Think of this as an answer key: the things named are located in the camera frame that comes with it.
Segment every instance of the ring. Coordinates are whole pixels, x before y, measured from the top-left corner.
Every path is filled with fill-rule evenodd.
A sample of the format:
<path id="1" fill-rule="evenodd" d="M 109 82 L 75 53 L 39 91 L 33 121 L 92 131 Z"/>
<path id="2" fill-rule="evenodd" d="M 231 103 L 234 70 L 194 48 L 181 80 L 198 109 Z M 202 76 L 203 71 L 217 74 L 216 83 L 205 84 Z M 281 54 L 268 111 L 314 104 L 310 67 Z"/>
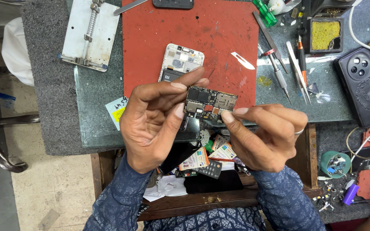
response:
<path id="1" fill-rule="evenodd" d="M 295 133 L 295 135 L 297 136 L 297 135 L 302 134 L 302 132 L 304 131 L 304 129 L 300 130 L 299 132 L 296 132 L 296 133 Z"/>

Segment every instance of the white plastic bag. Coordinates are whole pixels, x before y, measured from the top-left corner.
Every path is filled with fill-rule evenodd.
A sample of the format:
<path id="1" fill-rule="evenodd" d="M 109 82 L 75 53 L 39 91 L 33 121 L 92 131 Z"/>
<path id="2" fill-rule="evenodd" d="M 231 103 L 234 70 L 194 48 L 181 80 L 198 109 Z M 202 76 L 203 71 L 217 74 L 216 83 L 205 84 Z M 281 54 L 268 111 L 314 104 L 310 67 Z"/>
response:
<path id="1" fill-rule="evenodd" d="M 273 15 L 278 15 L 290 11 L 300 2 L 301 0 L 291 0 L 290 2 L 285 4 L 283 0 L 270 0 L 268 3 L 268 8 L 274 5 L 274 10 L 271 11 L 271 13 Z"/>
<path id="2" fill-rule="evenodd" d="M 34 86 L 22 18 L 5 25 L 1 53 L 8 70 L 24 84 Z"/>

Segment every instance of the shirt sleeve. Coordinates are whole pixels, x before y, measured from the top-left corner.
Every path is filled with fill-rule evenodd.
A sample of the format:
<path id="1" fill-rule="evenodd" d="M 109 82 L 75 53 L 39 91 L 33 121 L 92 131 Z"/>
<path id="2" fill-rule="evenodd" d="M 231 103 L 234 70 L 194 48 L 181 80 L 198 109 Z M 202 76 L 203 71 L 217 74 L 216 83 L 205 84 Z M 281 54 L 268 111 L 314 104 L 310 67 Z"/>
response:
<path id="1" fill-rule="evenodd" d="M 250 171 L 258 182 L 257 200 L 275 231 L 325 230 L 298 174 L 285 166 L 279 173 Z"/>
<path id="2" fill-rule="evenodd" d="M 84 231 L 135 231 L 139 206 L 152 171 L 139 174 L 129 166 L 126 154 L 110 184 L 92 206 Z"/>

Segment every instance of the spring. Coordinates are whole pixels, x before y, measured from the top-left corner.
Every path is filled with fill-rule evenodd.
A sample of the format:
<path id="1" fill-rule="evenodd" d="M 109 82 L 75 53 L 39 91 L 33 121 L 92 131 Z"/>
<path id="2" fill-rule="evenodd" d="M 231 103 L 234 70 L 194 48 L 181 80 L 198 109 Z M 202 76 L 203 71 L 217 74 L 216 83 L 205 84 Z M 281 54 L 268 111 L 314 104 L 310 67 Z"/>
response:
<path id="1" fill-rule="evenodd" d="M 93 10 L 91 13 L 91 18 L 89 19 L 88 32 L 86 35 L 92 37 L 92 32 L 94 32 L 95 20 L 97 19 L 97 13 Z"/>

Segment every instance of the hand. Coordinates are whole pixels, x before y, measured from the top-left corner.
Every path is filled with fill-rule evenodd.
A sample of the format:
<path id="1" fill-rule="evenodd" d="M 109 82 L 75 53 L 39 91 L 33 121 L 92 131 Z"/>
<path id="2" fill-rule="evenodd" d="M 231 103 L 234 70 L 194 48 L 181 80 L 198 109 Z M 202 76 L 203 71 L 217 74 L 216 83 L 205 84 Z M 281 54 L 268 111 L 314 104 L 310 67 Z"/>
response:
<path id="1" fill-rule="evenodd" d="M 280 104 L 264 104 L 223 111 L 223 122 L 232 141 L 232 149 L 252 170 L 280 172 L 288 159 L 296 155 L 295 142 L 308 118 L 305 113 Z M 251 132 L 239 119 L 255 122 L 259 129 Z"/>
<path id="2" fill-rule="evenodd" d="M 155 169 L 168 156 L 184 117 L 187 87 L 206 87 L 203 67 L 184 74 L 172 83 L 162 81 L 136 86 L 120 118 L 127 161 L 138 173 Z"/>

